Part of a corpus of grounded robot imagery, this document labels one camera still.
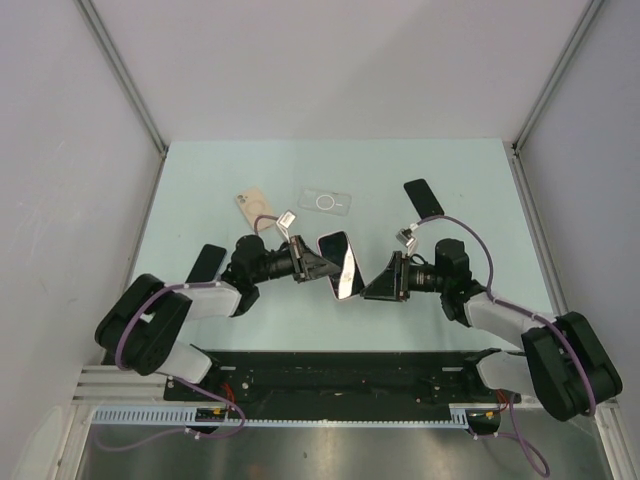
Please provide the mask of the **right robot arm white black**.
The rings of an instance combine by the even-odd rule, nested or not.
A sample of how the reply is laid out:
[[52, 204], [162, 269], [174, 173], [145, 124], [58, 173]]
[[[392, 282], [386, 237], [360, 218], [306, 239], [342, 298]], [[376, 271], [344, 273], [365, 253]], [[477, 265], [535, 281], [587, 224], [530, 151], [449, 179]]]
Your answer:
[[411, 293], [436, 293], [445, 316], [513, 346], [488, 349], [461, 376], [463, 393], [484, 401], [496, 389], [539, 401], [555, 419], [593, 414], [622, 392], [622, 379], [587, 318], [567, 312], [554, 319], [513, 304], [473, 279], [463, 242], [439, 241], [432, 264], [399, 251], [361, 292], [367, 300], [403, 302]]

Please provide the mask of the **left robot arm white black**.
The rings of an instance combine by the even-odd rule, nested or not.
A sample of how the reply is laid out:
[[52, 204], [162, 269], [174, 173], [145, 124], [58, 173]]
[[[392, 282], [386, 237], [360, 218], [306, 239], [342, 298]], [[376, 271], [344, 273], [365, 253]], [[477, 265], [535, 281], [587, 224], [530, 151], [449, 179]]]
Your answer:
[[342, 270], [299, 235], [276, 250], [268, 250], [255, 234], [245, 235], [218, 273], [225, 254], [205, 245], [186, 282], [168, 285], [152, 274], [139, 276], [98, 324], [95, 342], [118, 368], [184, 380], [191, 393], [207, 400], [219, 392], [221, 376], [208, 354], [178, 340], [185, 323], [243, 315], [257, 302], [261, 283], [283, 277], [304, 283]]

